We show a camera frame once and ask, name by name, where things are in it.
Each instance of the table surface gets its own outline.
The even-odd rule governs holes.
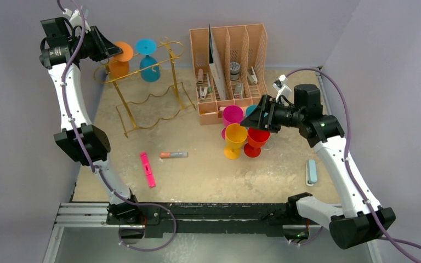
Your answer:
[[[267,70],[265,81],[270,95],[279,75],[289,70]],[[178,81],[197,105],[192,69],[178,69]],[[318,86],[313,72],[297,72],[288,85],[310,83]],[[120,89],[126,101],[143,101],[149,93],[162,94],[173,84],[170,70],[162,70],[161,79],[146,83],[142,79],[122,81]],[[188,100],[180,92],[183,102]],[[288,196],[310,192],[327,203],[339,203],[337,192],[322,161],[295,128],[282,128],[271,135],[273,148],[263,150],[257,158],[241,154],[235,161],[223,154],[222,124],[199,125],[198,112],[192,107],[182,110],[170,121],[160,121],[151,129],[138,129],[123,134],[115,106],[121,103],[111,86],[106,86],[100,100],[94,124],[102,129],[111,143],[111,161],[120,177],[140,202],[224,202],[224,203],[284,203]],[[138,124],[154,124],[158,117],[171,117],[180,109],[172,92],[162,98],[150,98],[142,105],[130,107]],[[164,151],[187,151],[188,158],[160,159]],[[141,165],[140,153],[147,152],[157,186],[149,188]],[[306,161],[317,164],[318,183],[306,186]],[[88,167],[78,175],[73,201],[106,202],[107,194]]]

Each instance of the cable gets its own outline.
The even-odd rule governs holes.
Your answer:
[[[281,103],[282,102],[281,99],[283,99],[284,101],[286,101],[286,103],[289,106],[294,106],[294,104],[291,101],[289,101],[284,95],[280,95],[280,97],[278,97],[278,103]]]
[[[379,227],[380,231],[386,236],[387,240],[390,241],[395,247],[396,249],[399,250],[399,252],[401,252],[404,256],[408,257],[410,260],[414,261],[414,262],[418,262],[420,263],[421,261],[419,259],[417,259],[416,257],[414,257],[413,255],[411,255],[409,252],[405,251],[398,243],[402,243],[402,242],[398,242],[398,240],[400,239],[393,239],[391,237],[391,235],[386,231],[385,227],[383,227],[382,223],[380,222],[380,220],[378,219],[377,213],[375,212],[375,210],[373,209],[372,205],[370,204],[369,199],[366,196],[366,193],[364,193],[364,191],[362,190],[361,186],[359,185],[359,183],[356,181],[356,179],[354,178],[352,171],[351,171],[351,167],[349,164],[349,159],[348,159],[348,155],[349,155],[349,146],[351,144],[351,123],[350,123],[350,118],[349,118],[349,111],[348,111],[348,106],[346,105],[346,99],[342,93],[342,91],[340,90],[340,88],[338,87],[338,85],[336,84],[336,82],[326,73],[315,69],[315,68],[299,68],[295,71],[292,71],[288,74],[286,74],[286,77],[288,78],[290,75],[298,72],[298,71],[315,71],[317,73],[319,73],[320,75],[326,77],[332,84],[333,86],[336,88],[338,94],[341,97],[342,103],[343,103],[343,107],[344,107],[344,112],[346,115],[346,145],[344,147],[344,163],[346,166],[346,170],[348,171],[348,175],[349,178],[351,179],[352,183],[354,184],[354,186],[357,188],[357,190],[359,191],[359,193],[361,194],[362,198],[364,199],[364,201],[367,204],[367,207],[369,208],[369,210],[371,211],[371,214],[375,220],[375,222],[377,223],[377,226]],[[413,247],[419,248],[421,249],[421,245],[419,244],[415,244],[409,241],[405,241],[406,245],[411,245]]]
[[[385,237],[379,237],[378,239],[381,239],[381,240],[388,240],[388,239],[386,239]],[[418,249],[420,249],[421,250],[421,245],[419,245],[419,244],[414,244],[414,243],[412,243],[412,242],[409,242],[409,241],[406,241],[406,240],[402,240],[402,239],[397,239],[397,238],[395,238],[394,239],[396,242],[398,242],[398,243],[402,243],[402,244],[404,244],[404,245],[410,245],[410,246],[413,246],[413,247],[415,247],[415,248],[418,248]]]
[[[297,245],[299,247],[301,247],[303,245],[308,245],[308,244],[312,243],[317,237],[320,236],[320,233],[322,232],[322,230],[323,230],[323,226],[320,227],[320,229],[317,231],[317,233],[315,233],[315,235],[310,240],[308,240],[308,241],[306,241],[304,243],[296,243],[296,242],[290,242],[290,241],[288,241],[288,242],[289,243],[293,243],[293,244],[295,244],[295,245]]]
[[[172,217],[172,220],[173,220],[173,233],[172,233],[172,236],[171,236],[171,238],[167,242],[165,242],[164,245],[162,245],[162,246],[160,246],[158,248],[153,248],[153,249],[137,248],[137,247],[133,247],[133,246],[131,246],[129,244],[126,244],[124,241],[122,241],[120,239],[120,244],[121,245],[124,245],[125,247],[130,248],[130,249],[134,249],[134,250],[138,250],[138,251],[157,251],[159,249],[162,249],[162,248],[166,247],[168,244],[170,244],[172,242],[172,240],[175,238],[175,236],[177,235],[177,220],[175,219],[175,216],[172,214],[172,212],[169,209],[167,209],[166,207],[164,207],[164,206],[162,206],[160,204],[154,204],[154,203],[134,203],[134,202],[131,202],[130,200],[125,199],[120,194],[118,194],[115,191],[115,189],[113,189],[112,186],[109,185],[109,183],[107,182],[106,178],[104,177],[104,173],[100,169],[100,167],[95,167],[95,165],[93,164],[93,160],[89,156],[88,150],[84,146],[84,143],[83,143],[83,141],[82,141],[82,139],[80,137],[80,134],[79,134],[78,129],[76,127],[75,121],[72,119],[72,113],[70,112],[70,107],[69,107],[69,103],[68,103],[68,99],[67,99],[67,91],[66,91],[66,83],[65,83],[65,80],[66,80],[67,73],[68,73],[68,70],[69,70],[70,66],[72,65],[73,61],[75,60],[75,57],[77,56],[79,50],[81,49],[81,46],[82,46],[82,43],[83,43],[83,40],[84,40],[84,35],[86,34],[86,22],[85,22],[85,19],[84,19],[84,14],[81,11],[81,8],[79,7],[79,5],[76,3],[75,0],[71,0],[71,2],[75,5],[75,7],[80,12],[80,16],[81,16],[81,19],[82,19],[82,26],[81,26],[82,27],[82,32],[81,32],[80,39],[78,41],[77,47],[73,51],[73,54],[70,57],[69,61],[67,62],[66,66],[65,66],[65,69],[64,69],[64,71],[62,73],[61,87],[62,87],[62,98],[63,98],[63,101],[64,101],[65,112],[67,113],[67,116],[69,118],[70,124],[72,125],[73,131],[75,133],[75,137],[77,138],[77,141],[78,141],[78,143],[79,143],[79,145],[80,145],[80,147],[81,147],[81,149],[83,151],[83,154],[84,154],[85,158],[88,160],[89,166],[91,167],[91,171],[94,173],[96,171],[96,168],[99,169],[99,175],[100,175],[102,181],[104,182],[104,184],[106,185],[106,187],[109,189],[109,191],[111,193],[113,193],[120,200],[122,200],[122,201],[124,201],[124,202],[126,202],[128,204],[137,206],[137,207],[143,207],[143,206],[159,207],[161,209],[164,209],[167,212],[167,214],[169,214],[170,217]]]
[[[65,8],[60,4],[60,0],[57,0],[57,5],[59,6],[60,10],[62,10],[62,12],[65,12]]]

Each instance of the yellow cup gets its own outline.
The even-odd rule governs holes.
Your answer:
[[[248,130],[239,123],[232,123],[226,127],[224,154],[228,159],[236,160],[241,155],[241,147],[248,138]]]

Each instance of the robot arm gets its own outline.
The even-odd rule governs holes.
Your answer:
[[[324,115],[322,110],[319,89],[312,84],[302,84],[294,88],[294,104],[289,106],[283,105],[279,99],[263,95],[257,108],[241,125],[272,133],[280,131],[281,126],[299,129],[300,135],[307,139],[327,167],[342,207],[334,207],[309,193],[302,193],[288,198],[290,212],[330,230],[336,244],[346,249],[377,239],[382,233],[346,170],[343,160],[346,138],[343,129],[334,116]],[[368,202],[385,229],[388,229],[396,219],[393,210],[382,208],[364,182],[352,157],[349,157],[349,164],[354,178],[366,192]]]
[[[80,23],[77,19],[79,17],[78,10],[72,13],[66,9],[65,13],[71,17],[70,20],[60,17],[41,21],[46,38],[41,43],[39,59],[51,76],[60,106],[61,132],[54,135],[55,142],[75,162],[89,165],[70,123],[70,121],[74,121],[94,165],[104,171],[104,177],[109,185],[123,198],[136,202],[134,195],[111,164],[109,159],[110,144],[107,135],[94,126],[89,119],[81,91],[79,61],[88,57],[94,61],[108,59],[121,53],[122,50],[109,42],[97,27],[87,27],[82,48],[67,70],[66,85],[65,87],[61,86],[62,73],[79,41],[79,37],[75,36],[74,28]],[[62,93],[64,88],[66,101],[64,101]],[[71,119],[66,112],[65,105],[68,105],[70,109]],[[101,180],[99,170],[96,170],[95,174]],[[117,211],[119,215],[125,216],[126,212],[131,211],[131,206],[127,208],[126,205],[123,205],[124,201],[109,191],[105,185],[104,188],[109,195],[109,203],[113,206],[112,211],[114,213]]]

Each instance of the pink highlighter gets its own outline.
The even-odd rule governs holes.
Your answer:
[[[156,186],[156,180],[154,179],[154,175],[152,174],[147,154],[146,152],[142,152],[139,156],[141,157],[141,162],[143,163],[144,173],[146,174],[146,179],[147,183],[149,184],[149,188],[153,188]]]

